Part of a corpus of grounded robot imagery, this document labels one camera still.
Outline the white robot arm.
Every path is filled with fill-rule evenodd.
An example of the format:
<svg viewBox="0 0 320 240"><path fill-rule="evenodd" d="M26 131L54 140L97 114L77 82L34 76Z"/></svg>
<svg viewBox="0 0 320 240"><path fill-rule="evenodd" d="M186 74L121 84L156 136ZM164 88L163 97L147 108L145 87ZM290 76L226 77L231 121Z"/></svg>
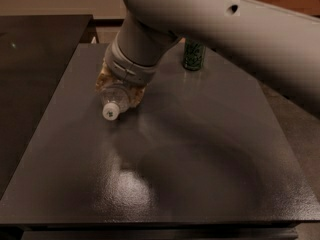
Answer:
<svg viewBox="0 0 320 240"><path fill-rule="evenodd" d="M123 0L127 15L98 82L148 85L189 38L313 115L320 114L320 19L256 0Z"/></svg>

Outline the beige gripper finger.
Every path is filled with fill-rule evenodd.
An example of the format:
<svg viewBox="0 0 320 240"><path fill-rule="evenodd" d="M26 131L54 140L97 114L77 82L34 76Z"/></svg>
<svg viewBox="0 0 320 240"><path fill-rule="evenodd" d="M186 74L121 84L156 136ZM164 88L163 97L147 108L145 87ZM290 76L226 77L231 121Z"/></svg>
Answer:
<svg viewBox="0 0 320 240"><path fill-rule="evenodd" d="M145 86L128 86L128 94L131 108L136 108L141 103L145 94L145 89Z"/></svg>
<svg viewBox="0 0 320 240"><path fill-rule="evenodd" d="M110 86L115 82L115 78L106 63L102 64L101 71L97 77L95 90L100 92L104 87Z"/></svg>

